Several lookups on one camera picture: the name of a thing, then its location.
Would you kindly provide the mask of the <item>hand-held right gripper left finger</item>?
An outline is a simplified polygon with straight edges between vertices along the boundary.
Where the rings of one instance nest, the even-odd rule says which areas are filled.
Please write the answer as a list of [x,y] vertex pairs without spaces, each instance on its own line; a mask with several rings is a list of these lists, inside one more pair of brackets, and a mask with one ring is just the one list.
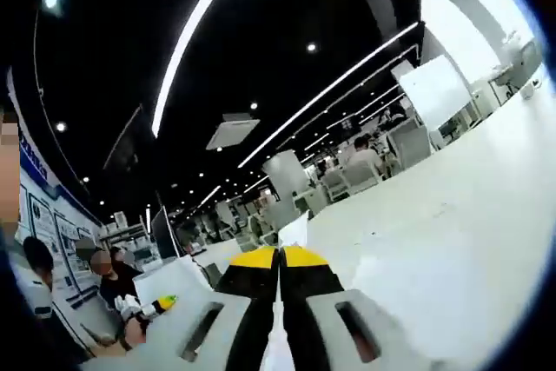
[[147,315],[146,342],[122,356],[97,357],[81,370],[224,370],[251,299],[219,293],[175,259],[134,279],[139,303],[178,297],[162,315]]

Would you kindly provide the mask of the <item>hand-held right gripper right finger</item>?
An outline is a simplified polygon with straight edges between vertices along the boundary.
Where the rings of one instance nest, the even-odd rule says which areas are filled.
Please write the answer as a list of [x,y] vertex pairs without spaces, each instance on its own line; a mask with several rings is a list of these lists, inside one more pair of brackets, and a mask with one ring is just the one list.
[[346,290],[320,255],[281,249],[283,324],[296,370],[445,370],[358,289]]

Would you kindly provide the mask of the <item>person's left hand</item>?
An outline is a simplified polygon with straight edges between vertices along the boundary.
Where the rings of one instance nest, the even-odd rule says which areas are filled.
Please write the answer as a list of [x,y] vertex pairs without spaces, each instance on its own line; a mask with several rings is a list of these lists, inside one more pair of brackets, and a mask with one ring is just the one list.
[[126,322],[124,340],[132,348],[146,342],[146,329],[136,317],[132,317]]

